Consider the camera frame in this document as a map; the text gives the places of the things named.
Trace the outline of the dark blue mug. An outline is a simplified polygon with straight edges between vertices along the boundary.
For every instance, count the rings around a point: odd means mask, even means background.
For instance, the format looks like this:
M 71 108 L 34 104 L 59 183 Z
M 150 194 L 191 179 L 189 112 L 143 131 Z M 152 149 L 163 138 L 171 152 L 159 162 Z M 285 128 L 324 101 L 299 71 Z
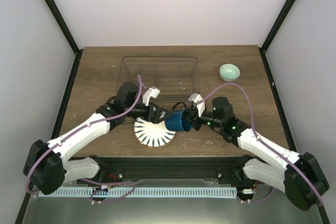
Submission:
M 171 109 L 171 117 L 164 121 L 169 131 L 189 132 L 192 129 L 191 123 L 184 117 L 187 106 L 184 102 L 176 103 Z

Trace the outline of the black wire dish rack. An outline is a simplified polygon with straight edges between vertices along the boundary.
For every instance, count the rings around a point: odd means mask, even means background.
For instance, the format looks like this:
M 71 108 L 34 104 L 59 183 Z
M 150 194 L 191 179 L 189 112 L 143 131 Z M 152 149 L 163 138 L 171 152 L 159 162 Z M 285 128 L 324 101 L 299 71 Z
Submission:
M 192 56 L 125 56 L 121 60 L 117 87 L 126 82 L 136 83 L 137 75 L 142 76 L 145 86 L 161 91 L 156 102 L 187 101 L 200 90 L 198 61 Z

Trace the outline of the mint green bowl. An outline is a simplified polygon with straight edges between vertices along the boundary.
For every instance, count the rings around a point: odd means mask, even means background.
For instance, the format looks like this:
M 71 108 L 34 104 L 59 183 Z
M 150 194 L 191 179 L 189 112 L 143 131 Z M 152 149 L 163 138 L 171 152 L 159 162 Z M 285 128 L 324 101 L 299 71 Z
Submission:
M 224 81 L 235 81 L 240 76 L 240 69 L 234 64 L 227 63 L 220 67 L 219 76 Z

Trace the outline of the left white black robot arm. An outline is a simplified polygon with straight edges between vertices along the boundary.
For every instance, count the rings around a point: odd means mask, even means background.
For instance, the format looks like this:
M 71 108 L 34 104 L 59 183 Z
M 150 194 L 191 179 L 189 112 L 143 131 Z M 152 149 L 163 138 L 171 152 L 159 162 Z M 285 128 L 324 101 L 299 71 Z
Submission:
M 147 147 L 164 147 L 176 134 L 166 120 L 171 112 L 151 103 L 160 91 L 155 87 L 142 91 L 143 84 L 124 83 L 117 95 L 98 107 L 83 123 L 48 142 L 37 140 L 29 150 L 23 173 L 26 190 L 33 186 L 45 195 L 55 192 L 67 182 L 83 180 L 95 185 L 107 184 L 108 167 L 96 156 L 73 160 L 72 157 L 93 140 L 110 133 L 133 118 L 134 133 Z

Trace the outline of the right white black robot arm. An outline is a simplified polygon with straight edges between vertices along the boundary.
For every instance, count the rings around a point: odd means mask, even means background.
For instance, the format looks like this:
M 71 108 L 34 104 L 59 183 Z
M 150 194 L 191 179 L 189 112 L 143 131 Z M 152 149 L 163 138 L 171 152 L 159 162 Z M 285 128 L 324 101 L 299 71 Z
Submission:
M 233 170 L 235 181 L 244 184 L 251 179 L 268 184 L 285 193 L 294 206 L 304 211 L 322 205 L 322 195 L 330 186 L 312 154 L 288 150 L 260 135 L 235 116 L 226 97 L 215 98 L 211 111 L 197 93 L 188 101 L 191 107 L 185 110 L 183 118 L 195 130 L 207 125 L 225 141 L 254 155 Z

